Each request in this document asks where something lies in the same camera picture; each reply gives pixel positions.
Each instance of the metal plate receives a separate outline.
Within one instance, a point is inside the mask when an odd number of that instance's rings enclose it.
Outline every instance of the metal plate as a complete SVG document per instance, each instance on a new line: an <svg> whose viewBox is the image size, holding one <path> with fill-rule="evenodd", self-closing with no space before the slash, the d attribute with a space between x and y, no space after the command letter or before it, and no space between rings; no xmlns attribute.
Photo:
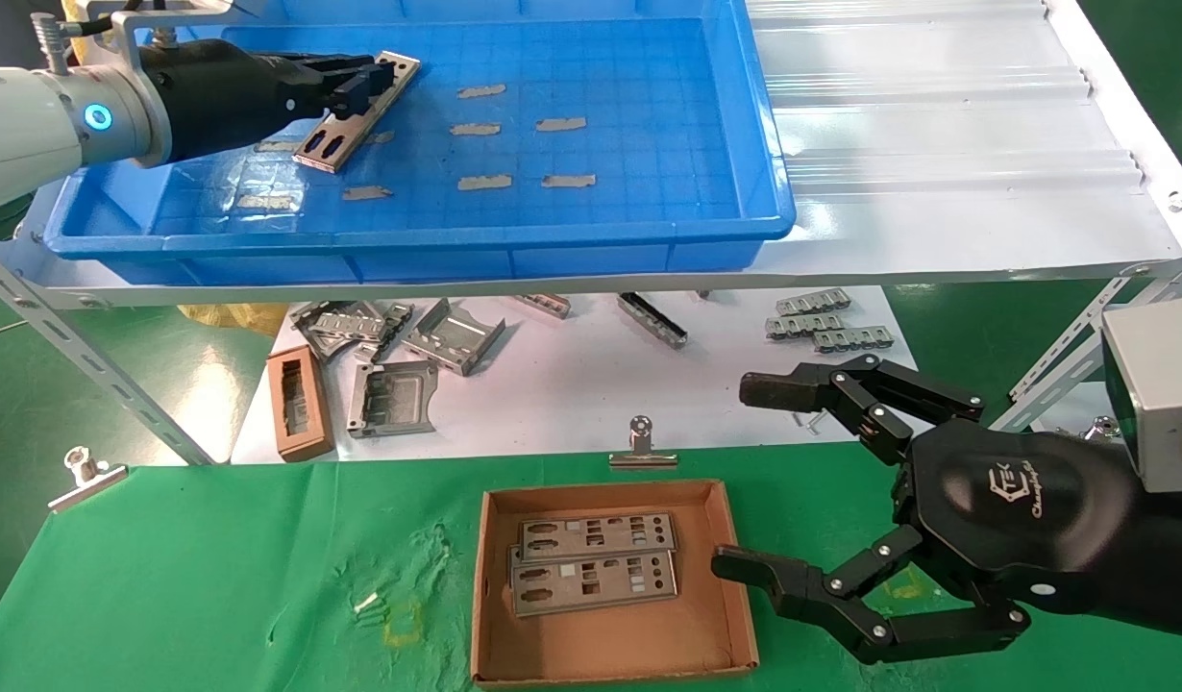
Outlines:
<svg viewBox="0 0 1182 692"><path fill-rule="evenodd" d="M314 169L337 172L348 162L352 154L357 153L357 147L362 144L382 114L398 101L398 96L407 89L411 78L420 72L420 60L401 53L382 51L377 56L377 62L394 63L394 84L382 92L370 105L364 115L350 115L345 119L339 119L335 115L327 115L313 131L297 145L292 153L292 161L303 167L314 167Z"/></svg>
<svg viewBox="0 0 1182 692"><path fill-rule="evenodd" d="M670 551L578 561L513 564L513 607L519 617L676 599Z"/></svg>
<svg viewBox="0 0 1182 692"><path fill-rule="evenodd" d="M424 312L415 329L403 338L403 345L413 354L436 361L442 368L467 377L505 328L505 321L499 321L496 326L482 324L467 310L455 308L449 299L442 298Z"/></svg>
<svg viewBox="0 0 1182 692"><path fill-rule="evenodd" d="M518 530L524 562L676 550L676 533L667 512L525 520Z"/></svg>
<svg viewBox="0 0 1182 692"><path fill-rule="evenodd" d="M436 389L436 363L362 364L352 384L348 433L353 438L433 433L429 400Z"/></svg>

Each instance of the green floor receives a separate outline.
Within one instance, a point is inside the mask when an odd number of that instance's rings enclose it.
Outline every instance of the green floor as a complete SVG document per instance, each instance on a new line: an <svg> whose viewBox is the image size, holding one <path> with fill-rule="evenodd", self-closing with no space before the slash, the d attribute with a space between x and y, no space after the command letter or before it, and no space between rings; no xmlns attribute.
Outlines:
<svg viewBox="0 0 1182 692"><path fill-rule="evenodd" d="M1182 161L1182 0L1083 5ZM1002 402L1099 285L900 285L886 292L922 371ZM0 302L0 326L15 319ZM173 308L87 311L74 319L206 448L230 450L269 349L266 337L201 326ZM30 329L1 334L0 596L45 504L70 486L59 460L74 444L118 461L170 459L43 337Z"/></svg>

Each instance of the metal shelf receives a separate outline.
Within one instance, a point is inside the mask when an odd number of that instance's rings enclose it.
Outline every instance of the metal shelf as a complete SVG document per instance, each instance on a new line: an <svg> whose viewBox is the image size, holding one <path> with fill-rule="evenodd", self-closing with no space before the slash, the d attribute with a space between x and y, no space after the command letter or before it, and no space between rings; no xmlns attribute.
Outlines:
<svg viewBox="0 0 1182 692"><path fill-rule="evenodd" d="M156 287L60 261L41 189L0 259L56 308L902 282L1182 269L1182 169L1073 0L754 0L799 225L735 273Z"/></svg>

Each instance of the metal bracket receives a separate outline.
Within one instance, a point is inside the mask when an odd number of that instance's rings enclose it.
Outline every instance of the metal bracket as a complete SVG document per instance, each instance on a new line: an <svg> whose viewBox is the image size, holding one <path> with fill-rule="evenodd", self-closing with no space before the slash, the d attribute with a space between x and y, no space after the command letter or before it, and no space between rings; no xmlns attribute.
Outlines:
<svg viewBox="0 0 1182 692"><path fill-rule="evenodd" d="M48 503L48 507L54 513L73 507L96 492L125 480L130 473L125 465L109 468L106 461L96 461L86 447L73 447L65 453L63 464L74 474L74 489Z"/></svg>
<svg viewBox="0 0 1182 692"><path fill-rule="evenodd" d="M610 454L609 466L615 470L674 468L678 457L656 454L651 447L651 419L634 416L634 420L630 420L630 452L628 454Z"/></svg>
<svg viewBox="0 0 1182 692"><path fill-rule="evenodd" d="M450 305L449 298L442 298L424 312L415 329L403 338L403 345L413 354L436 361L442 368L467 377L505 329L506 321L489 328L472 318L467 310Z"/></svg>
<svg viewBox="0 0 1182 692"><path fill-rule="evenodd" d="M437 364L431 361L363 364L357 368L348 412L353 438L433 433L429 400L437 390Z"/></svg>

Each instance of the white shelf surface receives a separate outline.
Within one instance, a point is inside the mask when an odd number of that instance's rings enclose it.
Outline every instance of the white shelf surface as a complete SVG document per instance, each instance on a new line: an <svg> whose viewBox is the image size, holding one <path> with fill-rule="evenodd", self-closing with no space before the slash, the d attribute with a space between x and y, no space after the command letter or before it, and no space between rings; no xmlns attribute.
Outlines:
<svg viewBox="0 0 1182 692"><path fill-rule="evenodd" d="M38 242L57 308L1115 276L1182 258L1182 169L1073 0L751 0L797 227L742 272L424 285L126 285ZM1174 263L1149 276L1171 276Z"/></svg>
<svg viewBox="0 0 1182 692"><path fill-rule="evenodd" d="M895 347L876 351L904 367L911 353L879 287L850 289L853 305L836 312L855 326L886 325ZM440 371L429 402L436 433L353 439L346 433L352 371L350 351L323 368L337 451L320 459L459 459L507 454L613 452L630 447L630 420L655 423L657 450L749 444L843 442L850 434L825 416L819 434L790 413L748 408L738 399L746 371L792 371L800 361L842 362L859 351L816 355L810 338L769 342L764 322L790 290L649 293L647 299L689 332L674 351L618 310L616 295L574 295L573 312L558 321L512 298L465 298L456 304L482 323L507 328L491 357L472 373ZM433 304L416 303L410 326ZM274 351L303 343L285 325ZM395 343L388 360L418 360ZM803 413L803 420L812 416ZM232 452L232 464L282 464L275 451L269 383L262 376Z"/></svg>

